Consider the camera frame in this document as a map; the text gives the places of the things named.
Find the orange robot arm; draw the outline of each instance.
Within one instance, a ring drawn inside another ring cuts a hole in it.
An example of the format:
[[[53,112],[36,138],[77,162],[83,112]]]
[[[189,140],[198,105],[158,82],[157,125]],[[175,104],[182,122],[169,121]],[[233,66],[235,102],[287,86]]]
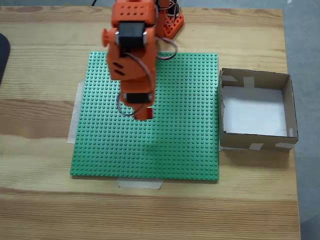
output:
[[[132,114],[123,115],[150,119],[148,107],[154,104],[156,91],[156,40],[172,39],[183,25],[183,15],[174,0],[117,0],[111,23],[112,28],[102,32],[102,44],[109,44],[111,79],[120,81],[118,109],[122,101],[133,108]]]

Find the cardboard box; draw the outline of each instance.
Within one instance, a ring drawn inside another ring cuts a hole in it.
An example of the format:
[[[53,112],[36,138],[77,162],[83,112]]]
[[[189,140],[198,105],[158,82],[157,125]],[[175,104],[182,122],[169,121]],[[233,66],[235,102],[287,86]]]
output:
[[[288,74],[223,68],[219,76],[222,148],[289,151],[298,141]]]

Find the tape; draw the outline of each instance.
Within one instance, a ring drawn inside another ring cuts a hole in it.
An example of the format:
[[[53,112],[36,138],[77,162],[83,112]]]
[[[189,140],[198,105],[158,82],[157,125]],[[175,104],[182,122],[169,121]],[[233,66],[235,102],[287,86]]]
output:
[[[118,178],[118,184],[120,188],[130,189],[160,189],[163,182],[163,179],[159,178]]]
[[[68,134],[68,140],[67,140],[68,144],[74,144],[76,142],[80,108],[81,108],[84,89],[85,89],[85,81],[79,82],[78,89],[76,90],[74,106],[72,111],[72,118],[71,118],[70,127],[69,127],[69,134]]]
[[[250,150],[260,150],[264,144],[263,143],[251,143]]]
[[[255,87],[255,78],[253,76],[244,76],[243,86],[248,89],[253,89]]]
[[[223,76],[223,81],[238,82],[233,76]]]
[[[294,130],[292,128],[289,129],[289,137],[294,136]]]
[[[291,143],[279,142],[275,146],[278,148],[292,149],[295,145]]]

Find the wood grain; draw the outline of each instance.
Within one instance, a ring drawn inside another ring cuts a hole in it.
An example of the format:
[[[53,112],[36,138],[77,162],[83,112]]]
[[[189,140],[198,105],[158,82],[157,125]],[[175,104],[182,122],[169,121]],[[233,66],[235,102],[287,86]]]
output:
[[[287,72],[281,10],[182,11],[180,52]],[[89,53],[105,50],[110,17],[103,7],[0,7],[11,44],[0,87],[0,239],[300,239],[293,151],[224,150],[218,182],[164,180],[160,190],[70,177],[77,86]]]
[[[0,237],[7,240],[299,239],[294,201],[2,192]]]

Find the black object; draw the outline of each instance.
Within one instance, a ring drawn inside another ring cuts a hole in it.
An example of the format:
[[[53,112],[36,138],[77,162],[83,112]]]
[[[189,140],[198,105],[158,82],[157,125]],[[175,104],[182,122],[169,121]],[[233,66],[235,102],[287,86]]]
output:
[[[119,23],[119,44],[123,49],[142,49],[145,23],[143,21],[122,21]]]
[[[168,16],[176,16],[179,13],[179,4],[177,4],[177,0],[174,0],[173,2],[175,4],[168,9]]]
[[[149,93],[127,93],[126,100],[130,104],[147,104],[150,102]]]
[[[10,43],[8,39],[0,33],[0,83],[5,73],[9,54]]]

